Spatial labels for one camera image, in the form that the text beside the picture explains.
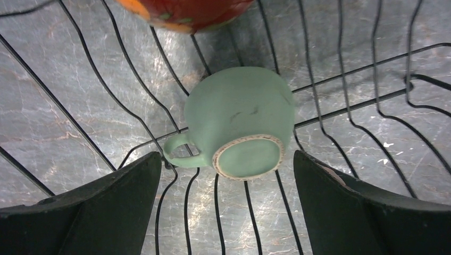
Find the small green teacup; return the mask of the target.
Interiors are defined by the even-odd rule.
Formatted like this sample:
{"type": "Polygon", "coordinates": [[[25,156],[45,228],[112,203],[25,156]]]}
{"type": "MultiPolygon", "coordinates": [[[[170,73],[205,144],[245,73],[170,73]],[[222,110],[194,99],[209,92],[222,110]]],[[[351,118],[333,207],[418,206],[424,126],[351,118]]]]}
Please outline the small green teacup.
{"type": "Polygon", "coordinates": [[[188,131],[169,137],[165,159],[213,167],[232,180],[275,171],[294,129],[293,93],[280,75],[255,66],[216,72],[195,86],[184,107],[188,131]]]}

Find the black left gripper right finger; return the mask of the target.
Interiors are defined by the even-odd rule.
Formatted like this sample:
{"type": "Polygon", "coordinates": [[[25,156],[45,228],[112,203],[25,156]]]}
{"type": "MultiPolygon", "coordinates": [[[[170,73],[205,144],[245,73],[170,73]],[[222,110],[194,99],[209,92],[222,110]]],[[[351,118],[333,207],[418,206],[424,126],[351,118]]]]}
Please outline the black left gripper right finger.
{"type": "Polygon", "coordinates": [[[396,194],[304,151],[294,176],[314,254],[450,254],[450,206],[396,194]]]}

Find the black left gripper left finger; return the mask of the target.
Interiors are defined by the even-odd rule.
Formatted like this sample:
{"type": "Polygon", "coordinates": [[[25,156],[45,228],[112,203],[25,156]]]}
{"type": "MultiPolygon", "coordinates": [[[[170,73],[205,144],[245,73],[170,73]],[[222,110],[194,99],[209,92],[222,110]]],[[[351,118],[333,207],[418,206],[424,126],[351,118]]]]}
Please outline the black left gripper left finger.
{"type": "Polygon", "coordinates": [[[1,254],[140,254],[161,176],[150,152],[34,205],[1,209],[1,254]]]}

